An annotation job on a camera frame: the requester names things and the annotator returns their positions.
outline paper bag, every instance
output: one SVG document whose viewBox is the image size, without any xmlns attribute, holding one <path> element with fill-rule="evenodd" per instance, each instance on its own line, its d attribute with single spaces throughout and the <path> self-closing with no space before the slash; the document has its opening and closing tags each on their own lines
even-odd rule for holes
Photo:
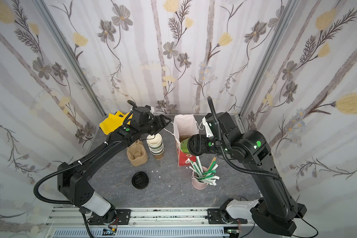
<svg viewBox="0 0 357 238">
<path fill-rule="evenodd" d="M 176 115 L 173 120 L 173 134 L 176 138 L 178 166 L 190 165 L 190 162 L 187 161 L 188 158 L 195 162 L 195 156 L 185 154 L 180 150 L 180 144 L 183 140 L 189 138 L 192 135 L 198 134 L 196 120 L 193 114 Z"/>
</svg>

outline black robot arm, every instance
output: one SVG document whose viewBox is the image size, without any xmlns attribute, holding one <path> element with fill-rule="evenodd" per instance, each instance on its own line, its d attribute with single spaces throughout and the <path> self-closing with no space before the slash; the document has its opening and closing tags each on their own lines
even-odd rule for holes
<svg viewBox="0 0 357 238">
<path fill-rule="evenodd" d="M 205 116 L 207 134 L 196 134 L 184 141 L 188 144 L 187 153 L 217 154 L 233 169 L 251 174 L 263 196 L 250 210 L 253 220 L 268 233 L 291 236 L 296 229 L 292 219 L 303 217 L 307 209 L 288 192 L 265 137 L 255 130 L 242 134 L 228 113 L 214 113 L 210 97 L 208 101 L 213 110 Z M 244 168 L 230 160 L 237 160 Z"/>
<path fill-rule="evenodd" d="M 122 126 L 108 134 L 103 144 L 71 164 L 62 163 L 57 172 L 36 183 L 33 192 L 38 199 L 48 203 L 72 204 L 79 207 L 81 212 L 92 211 L 103 223 L 110 223 L 116 218 L 115 207 L 98 195 L 88 181 L 114 155 L 140 139 L 141 135 L 157 134 L 172 121 L 164 115 L 154 116 L 150 106 L 137 107 L 132 101 L 128 103 L 132 105 L 131 112 L 125 117 Z M 51 200 L 39 193 L 39 186 L 54 176 L 57 176 L 58 191 L 68 201 Z"/>
</svg>

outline black cup lid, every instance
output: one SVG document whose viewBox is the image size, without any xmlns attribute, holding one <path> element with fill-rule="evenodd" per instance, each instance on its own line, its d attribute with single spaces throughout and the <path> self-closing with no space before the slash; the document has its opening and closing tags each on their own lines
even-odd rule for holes
<svg viewBox="0 0 357 238">
<path fill-rule="evenodd" d="M 147 187 L 149 182 L 148 176 L 144 172 L 137 172 L 132 177 L 132 185 L 137 189 L 143 189 Z"/>
</svg>

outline floral wallpaper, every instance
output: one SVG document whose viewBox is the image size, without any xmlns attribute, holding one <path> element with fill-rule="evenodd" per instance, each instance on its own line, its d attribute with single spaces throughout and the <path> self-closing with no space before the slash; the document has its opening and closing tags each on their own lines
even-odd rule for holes
<svg viewBox="0 0 357 238">
<path fill-rule="evenodd" d="M 357 237 L 357 0 L 299 2 L 241 117 L 320 236 Z"/>
<path fill-rule="evenodd" d="M 46 0 L 106 112 L 237 114 L 287 1 Z"/>
<path fill-rule="evenodd" d="M 33 3 L 0 0 L 0 237 L 38 237 L 53 205 L 34 183 L 86 154 L 102 117 L 79 84 Z"/>
</svg>

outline pink cup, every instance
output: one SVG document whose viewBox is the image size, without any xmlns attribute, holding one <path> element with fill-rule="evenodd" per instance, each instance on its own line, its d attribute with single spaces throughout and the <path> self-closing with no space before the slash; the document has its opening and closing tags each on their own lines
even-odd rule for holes
<svg viewBox="0 0 357 238">
<path fill-rule="evenodd" d="M 202 166 L 202 170 L 204 172 L 207 171 L 207 168 Z M 199 182 L 196 178 L 195 178 L 195 172 L 193 171 L 192 172 L 192 184 L 193 184 L 193 187 L 195 187 L 196 189 L 198 190 L 202 190 L 204 188 L 206 188 L 206 186 L 208 185 L 208 183 L 204 183 L 204 182 Z"/>
</svg>

